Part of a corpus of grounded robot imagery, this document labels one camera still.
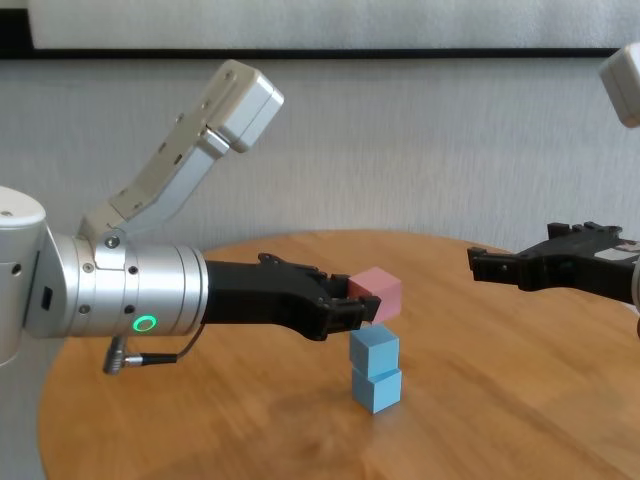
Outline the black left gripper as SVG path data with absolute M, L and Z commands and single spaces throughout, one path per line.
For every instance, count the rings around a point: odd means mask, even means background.
M 378 296 L 347 296 L 349 276 L 261 253 L 256 263 L 208 260 L 209 292 L 205 324 L 277 325 L 308 340 L 359 330 L 372 323 Z

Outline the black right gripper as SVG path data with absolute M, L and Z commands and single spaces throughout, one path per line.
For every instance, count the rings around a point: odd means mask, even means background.
M 469 268 L 478 282 L 524 291 L 572 288 L 631 304 L 639 242 L 624 239 L 621 233 L 619 226 L 594 222 L 552 222 L 547 224 L 548 239 L 521 256 L 468 248 Z

